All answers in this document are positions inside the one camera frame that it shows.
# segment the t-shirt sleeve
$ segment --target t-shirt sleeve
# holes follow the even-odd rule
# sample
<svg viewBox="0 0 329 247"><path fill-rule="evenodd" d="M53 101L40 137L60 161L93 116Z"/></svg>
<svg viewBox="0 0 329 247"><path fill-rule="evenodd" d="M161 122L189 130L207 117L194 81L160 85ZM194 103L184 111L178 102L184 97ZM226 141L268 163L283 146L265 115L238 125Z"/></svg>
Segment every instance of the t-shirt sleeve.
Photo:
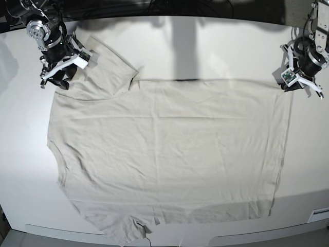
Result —
<svg viewBox="0 0 329 247"><path fill-rule="evenodd" d="M138 72L92 36L85 47L93 53L89 65L78 68L69 90L58 88L57 93L73 99L103 100L127 92Z"/></svg>

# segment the robotic arm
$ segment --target robotic arm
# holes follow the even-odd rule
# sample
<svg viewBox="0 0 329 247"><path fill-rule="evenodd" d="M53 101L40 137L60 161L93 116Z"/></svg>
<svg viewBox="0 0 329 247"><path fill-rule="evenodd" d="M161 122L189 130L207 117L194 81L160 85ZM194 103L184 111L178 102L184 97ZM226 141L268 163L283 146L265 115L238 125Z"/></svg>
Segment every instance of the robotic arm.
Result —
<svg viewBox="0 0 329 247"><path fill-rule="evenodd" d="M312 32L313 20L318 19L315 33ZM309 38L305 37L308 24ZM281 74L285 91L302 89L305 85L312 88L323 99L321 86L315 83L315 75L329 65L329 0L312 3L312 11L308 15L303 29L303 37L295 40L291 46L282 45L287 52L289 66Z"/></svg>
<svg viewBox="0 0 329 247"><path fill-rule="evenodd" d="M68 34L62 19L63 0L7 0L8 13L19 17L27 34L35 39L42 52L43 69L40 87L49 81L68 90L68 81L84 69L92 53L86 50L74 34Z"/></svg>

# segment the white table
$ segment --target white table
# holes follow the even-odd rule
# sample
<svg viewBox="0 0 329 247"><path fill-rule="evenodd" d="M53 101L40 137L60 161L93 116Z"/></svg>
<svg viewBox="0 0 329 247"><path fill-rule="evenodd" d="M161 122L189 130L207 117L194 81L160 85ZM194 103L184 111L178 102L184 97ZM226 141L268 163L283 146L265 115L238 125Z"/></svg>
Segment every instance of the white table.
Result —
<svg viewBox="0 0 329 247"><path fill-rule="evenodd" d="M141 79L235 78L275 83L272 73L283 58L279 46L290 41L292 34L291 27L200 17L99 22L83 25L86 30L77 32L78 39L83 43L93 30L97 39L139 70ZM39 88L41 53L35 41L25 30L0 34L0 52L0 204L11 227L27 231L27 225L35 225L102 234L80 218L57 187L57 164L46 147L55 86ZM149 235L152 245L207 246L215 236L303 224L313 209L329 207L328 76L329 69L317 75L324 90L322 101L314 92L308 98L305 90L295 91L284 166L270 217L159 225ZM136 240L131 245L148 242Z"/></svg>

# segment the beige t-shirt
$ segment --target beige t-shirt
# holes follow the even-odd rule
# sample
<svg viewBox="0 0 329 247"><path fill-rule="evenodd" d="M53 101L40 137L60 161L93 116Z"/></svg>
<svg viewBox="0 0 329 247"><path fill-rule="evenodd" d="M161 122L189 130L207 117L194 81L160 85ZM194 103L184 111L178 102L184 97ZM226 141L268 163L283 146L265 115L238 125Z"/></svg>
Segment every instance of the beige t-shirt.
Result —
<svg viewBox="0 0 329 247"><path fill-rule="evenodd" d="M267 217L292 93L253 81L133 81L90 37L97 64L55 93L48 146L59 185L119 244L142 225Z"/></svg>

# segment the t-shirt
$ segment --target t-shirt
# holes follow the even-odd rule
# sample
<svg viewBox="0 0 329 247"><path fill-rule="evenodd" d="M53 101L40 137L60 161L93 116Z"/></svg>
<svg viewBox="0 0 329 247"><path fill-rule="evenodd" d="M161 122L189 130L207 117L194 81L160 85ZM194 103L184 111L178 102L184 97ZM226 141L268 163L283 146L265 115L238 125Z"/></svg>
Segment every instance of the t-shirt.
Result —
<svg viewBox="0 0 329 247"><path fill-rule="evenodd" d="M119 244L144 225L267 217L291 93L242 80L132 80L90 37L95 62L55 93L48 146L80 215Z"/></svg>

